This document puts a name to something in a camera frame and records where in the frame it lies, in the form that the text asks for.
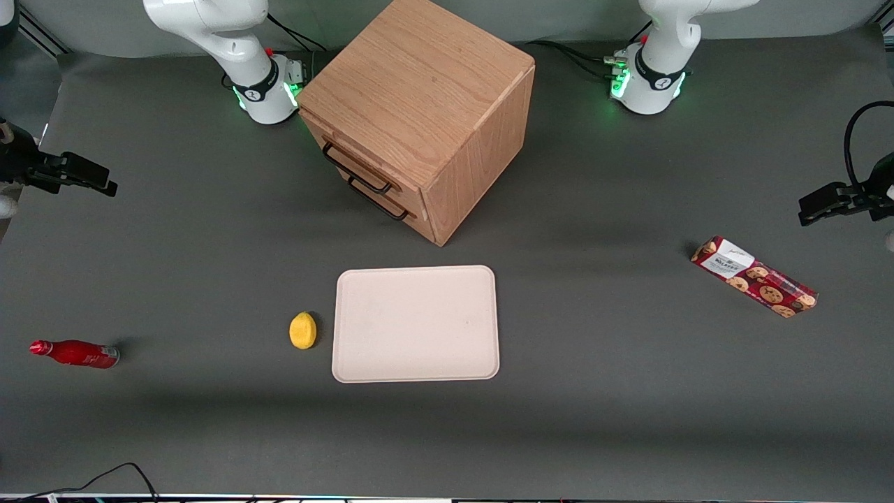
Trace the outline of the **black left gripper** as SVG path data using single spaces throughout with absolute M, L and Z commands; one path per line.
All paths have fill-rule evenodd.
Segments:
M 872 221 L 892 217 L 893 214 L 893 153 L 879 159 L 869 177 L 859 182 L 849 155 L 849 180 L 856 196 L 851 199 L 846 184 L 825 184 L 800 199 L 800 225 L 811 226 L 817 221 L 835 216 L 849 216 L 868 212 Z

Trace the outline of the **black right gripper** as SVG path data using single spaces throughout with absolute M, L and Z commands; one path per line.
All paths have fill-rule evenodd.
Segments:
M 35 182 L 31 172 L 42 163 L 42 173 L 49 176 Z M 1 119 L 1 181 L 43 188 L 49 194 L 59 194 L 63 186 L 80 186 L 115 197 L 118 184 L 109 181 L 110 171 L 99 163 L 73 152 L 43 155 L 34 137 L 6 119 Z

